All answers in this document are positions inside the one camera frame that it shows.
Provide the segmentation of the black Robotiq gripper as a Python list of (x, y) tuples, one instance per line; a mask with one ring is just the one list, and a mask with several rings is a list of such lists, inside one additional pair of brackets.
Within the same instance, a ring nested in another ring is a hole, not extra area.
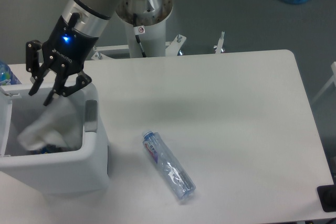
[[(59, 17), (46, 42), (32, 40), (26, 43), (26, 71), (31, 73), (34, 82), (28, 94), (37, 93), (49, 70), (56, 73), (55, 83), (44, 106), (51, 104), (54, 95), (68, 97), (92, 82), (91, 77), (82, 70), (88, 53), (98, 39), (75, 30), (79, 18), (79, 15), (72, 15), (69, 22), (65, 22), (63, 17)], [(43, 54), (42, 65), (39, 64), (40, 50)], [(61, 73), (61, 68), (65, 68), (64, 73)], [(75, 84), (66, 86), (68, 76), (77, 73)]]

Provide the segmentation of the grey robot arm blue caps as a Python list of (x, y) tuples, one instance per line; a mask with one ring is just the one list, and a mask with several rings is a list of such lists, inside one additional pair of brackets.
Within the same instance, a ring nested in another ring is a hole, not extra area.
[(165, 56), (165, 22), (172, 7), (172, 0), (69, 0), (48, 40), (26, 43), (26, 70), (33, 82), (29, 95), (37, 93), (50, 71), (55, 83), (44, 105), (90, 84), (85, 59), (114, 14), (126, 26), (132, 58)]

